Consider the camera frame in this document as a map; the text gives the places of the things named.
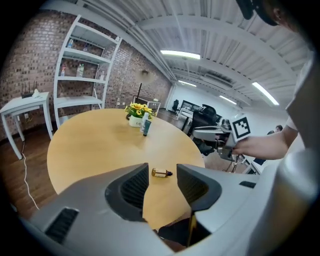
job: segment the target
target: fluorescent light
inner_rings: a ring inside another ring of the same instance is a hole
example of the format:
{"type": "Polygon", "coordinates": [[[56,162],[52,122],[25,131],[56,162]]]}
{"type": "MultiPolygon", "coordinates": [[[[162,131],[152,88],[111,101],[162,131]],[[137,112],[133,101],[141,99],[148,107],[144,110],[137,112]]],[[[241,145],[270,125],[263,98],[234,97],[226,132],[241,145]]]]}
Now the fluorescent light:
{"type": "Polygon", "coordinates": [[[190,86],[194,86],[194,87],[197,87],[196,85],[194,85],[194,84],[192,84],[192,83],[189,83],[189,82],[185,82],[185,81],[181,81],[181,80],[179,80],[179,82],[181,83],[181,84],[186,84],[186,85],[190,85],[190,86]]]}
{"type": "Polygon", "coordinates": [[[267,92],[266,89],[263,88],[260,84],[258,84],[257,82],[253,82],[252,85],[256,87],[260,92],[262,92],[274,105],[279,105],[275,98],[272,97],[270,93],[267,92]]]}
{"type": "Polygon", "coordinates": [[[177,51],[177,50],[161,50],[160,52],[165,55],[177,55],[177,56],[189,57],[189,58],[200,60],[199,54],[194,54],[190,52],[177,51]]]}
{"type": "Polygon", "coordinates": [[[224,100],[226,100],[226,101],[228,101],[228,102],[231,102],[231,103],[234,104],[234,105],[237,105],[237,103],[235,103],[235,102],[232,101],[231,99],[228,99],[228,98],[226,98],[226,97],[223,97],[222,95],[220,95],[219,97],[222,98],[222,99],[224,99],[224,100]]]}

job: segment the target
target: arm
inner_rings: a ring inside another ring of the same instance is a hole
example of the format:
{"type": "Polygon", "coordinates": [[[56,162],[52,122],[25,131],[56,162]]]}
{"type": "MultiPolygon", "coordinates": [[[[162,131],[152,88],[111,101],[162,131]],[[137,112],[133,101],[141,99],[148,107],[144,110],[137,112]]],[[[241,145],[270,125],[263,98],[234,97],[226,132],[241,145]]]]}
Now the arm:
{"type": "Polygon", "coordinates": [[[286,125],[282,131],[268,136],[249,136],[240,140],[232,154],[243,154],[265,160],[281,159],[286,155],[297,135],[298,132],[295,129],[286,125]]]}

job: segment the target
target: white cable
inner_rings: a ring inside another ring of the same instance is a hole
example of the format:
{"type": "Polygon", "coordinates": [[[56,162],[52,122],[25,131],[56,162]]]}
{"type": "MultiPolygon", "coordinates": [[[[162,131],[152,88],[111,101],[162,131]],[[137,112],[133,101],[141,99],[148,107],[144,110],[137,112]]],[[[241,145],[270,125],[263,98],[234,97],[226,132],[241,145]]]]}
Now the white cable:
{"type": "Polygon", "coordinates": [[[38,210],[40,210],[40,209],[38,208],[37,204],[36,204],[36,201],[35,201],[34,198],[30,195],[29,185],[28,185],[28,183],[27,183],[27,181],[26,181],[26,178],[27,178],[27,165],[26,165],[26,156],[25,156],[25,154],[24,154],[24,149],[25,149],[25,142],[23,142],[22,152],[21,152],[21,154],[23,155],[23,158],[24,158],[24,167],[25,167],[25,171],[24,171],[24,173],[25,173],[25,175],[24,175],[24,183],[26,184],[29,197],[31,197],[32,201],[34,202],[35,207],[36,207],[38,210]]]}

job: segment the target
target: brick wall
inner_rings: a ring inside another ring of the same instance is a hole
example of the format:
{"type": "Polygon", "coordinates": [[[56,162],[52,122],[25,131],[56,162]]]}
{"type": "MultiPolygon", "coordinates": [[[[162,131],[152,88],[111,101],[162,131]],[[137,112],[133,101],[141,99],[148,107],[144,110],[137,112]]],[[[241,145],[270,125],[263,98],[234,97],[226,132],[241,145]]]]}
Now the brick wall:
{"type": "MultiPolygon", "coordinates": [[[[65,36],[75,18],[76,16],[67,13],[41,11],[25,25],[8,53],[0,73],[0,108],[11,99],[21,95],[24,83],[28,85],[30,82],[32,87],[34,81],[37,81],[40,92],[50,92],[50,114],[51,119],[55,120],[53,89],[56,64],[65,36]]],[[[114,39],[116,38],[116,35],[106,28],[85,19],[81,19],[80,22],[114,39]]],[[[82,50],[84,43],[75,40],[72,47],[82,50]]],[[[103,57],[110,59],[113,50],[114,47],[107,48],[103,57]]],[[[94,46],[89,46],[88,52],[97,55],[102,53],[99,48],[94,46]]],[[[75,76],[79,63],[84,63],[83,76],[95,77],[97,66],[93,64],[70,59],[64,59],[61,66],[63,63],[66,66],[66,76],[75,76]]],[[[140,85],[135,79],[135,74],[136,71],[143,69],[152,72],[155,80],[151,84],[142,85],[140,95],[157,98],[163,103],[162,106],[164,107],[171,86],[170,81],[141,53],[122,41],[111,70],[105,103],[106,108],[124,108],[123,102],[127,105],[133,100],[133,95],[138,93],[140,85]]],[[[60,81],[58,83],[58,96],[92,95],[92,91],[93,84],[90,82],[60,81]]],[[[103,87],[98,85],[97,94],[100,99],[102,98],[102,91],[103,87]]],[[[61,108],[59,114],[63,116],[88,110],[90,110],[90,106],[66,107],[61,108]]],[[[45,123],[42,109],[31,111],[29,115],[32,120],[28,123],[24,118],[20,119],[23,130],[45,123]]],[[[7,117],[7,122],[11,133],[17,133],[14,122],[10,117],[7,117]]],[[[0,125],[0,141],[5,137],[3,126],[0,125]]]]}

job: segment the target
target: flower pot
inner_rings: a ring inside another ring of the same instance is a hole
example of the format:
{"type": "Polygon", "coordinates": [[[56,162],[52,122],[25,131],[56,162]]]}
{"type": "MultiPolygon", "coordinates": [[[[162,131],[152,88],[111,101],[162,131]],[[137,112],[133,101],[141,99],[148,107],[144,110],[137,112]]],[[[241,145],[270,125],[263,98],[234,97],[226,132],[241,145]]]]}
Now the flower pot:
{"type": "Polygon", "coordinates": [[[140,127],[141,126],[141,122],[142,122],[142,118],[140,117],[135,117],[135,116],[130,116],[130,119],[129,119],[129,125],[131,127],[140,127]]]}

